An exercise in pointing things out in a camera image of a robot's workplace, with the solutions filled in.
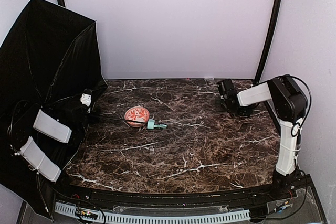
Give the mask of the black and mint umbrella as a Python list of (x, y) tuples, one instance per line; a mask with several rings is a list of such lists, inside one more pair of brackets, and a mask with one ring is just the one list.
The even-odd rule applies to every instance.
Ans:
[(93, 91), (105, 92), (96, 22), (46, 0), (30, 0), (1, 45), (1, 184), (33, 211), (54, 217), (54, 188), (64, 184), (33, 172), (15, 155), (9, 126), (30, 104), (47, 106)]

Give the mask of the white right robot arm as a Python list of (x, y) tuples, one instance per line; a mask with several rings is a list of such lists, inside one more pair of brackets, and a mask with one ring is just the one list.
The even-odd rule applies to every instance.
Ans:
[(301, 150), (301, 130), (312, 104), (311, 93), (305, 94), (298, 85), (302, 81), (286, 74), (243, 91), (237, 91), (230, 79), (216, 84), (222, 109), (232, 115), (249, 116), (258, 104), (273, 103), (280, 125), (279, 154), (270, 189), (274, 199), (286, 193), (300, 173), (297, 159)]

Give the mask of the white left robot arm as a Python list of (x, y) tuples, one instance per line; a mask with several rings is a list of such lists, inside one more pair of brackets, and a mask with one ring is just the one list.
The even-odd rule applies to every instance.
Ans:
[(93, 105), (90, 89), (47, 106), (30, 104), (8, 128), (15, 155), (33, 172), (56, 182), (86, 136)]

